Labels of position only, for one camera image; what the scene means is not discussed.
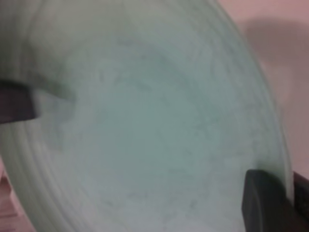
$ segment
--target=plate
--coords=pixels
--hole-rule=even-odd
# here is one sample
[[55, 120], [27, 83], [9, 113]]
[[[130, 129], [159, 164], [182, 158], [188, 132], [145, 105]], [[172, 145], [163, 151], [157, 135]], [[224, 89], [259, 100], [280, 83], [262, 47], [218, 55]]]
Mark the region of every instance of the plate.
[[1, 76], [39, 112], [0, 153], [37, 231], [243, 232], [248, 169], [292, 199], [273, 99], [216, 2], [0, 4]]

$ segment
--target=mint green plate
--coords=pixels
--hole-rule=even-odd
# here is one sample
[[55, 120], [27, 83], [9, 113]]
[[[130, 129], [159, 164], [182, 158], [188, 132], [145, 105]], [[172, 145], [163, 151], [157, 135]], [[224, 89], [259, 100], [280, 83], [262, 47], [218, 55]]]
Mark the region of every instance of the mint green plate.
[[243, 232], [252, 168], [292, 199], [272, 98], [217, 3], [1, 1], [0, 34], [1, 76], [40, 112], [0, 127], [38, 232]]

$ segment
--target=pink wall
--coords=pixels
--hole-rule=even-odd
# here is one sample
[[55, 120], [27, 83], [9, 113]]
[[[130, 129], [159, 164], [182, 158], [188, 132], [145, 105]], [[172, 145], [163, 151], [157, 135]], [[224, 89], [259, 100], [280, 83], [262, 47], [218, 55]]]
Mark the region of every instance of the pink wall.
[[309, 178], [309, 1], [219, 2], [265, 70], [281, 111], [293, 168]]

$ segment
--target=black holder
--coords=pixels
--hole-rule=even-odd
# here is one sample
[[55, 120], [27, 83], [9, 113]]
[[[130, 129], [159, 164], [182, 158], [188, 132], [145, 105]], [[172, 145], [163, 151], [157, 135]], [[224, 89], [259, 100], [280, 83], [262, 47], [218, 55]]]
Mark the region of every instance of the black holder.
[[31, 89], [12, 81], [0, 81], [0, 124], [36, 117]]
[[242, 214], [247, 232], [309, 231], [306, 219], [286, 198], [282, 183], [265, 171], [249, 170], [246, 173]]

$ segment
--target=pink surface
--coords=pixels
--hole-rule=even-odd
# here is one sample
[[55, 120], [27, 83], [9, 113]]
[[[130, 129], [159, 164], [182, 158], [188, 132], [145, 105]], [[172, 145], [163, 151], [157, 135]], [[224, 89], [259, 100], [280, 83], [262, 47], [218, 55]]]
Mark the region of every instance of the pink surface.
[[309, 178], [309, 1], [219, 0], [267, 74], [293, 169]]
[[12, 191], [0, 159], [0, 232], [35, 232]]

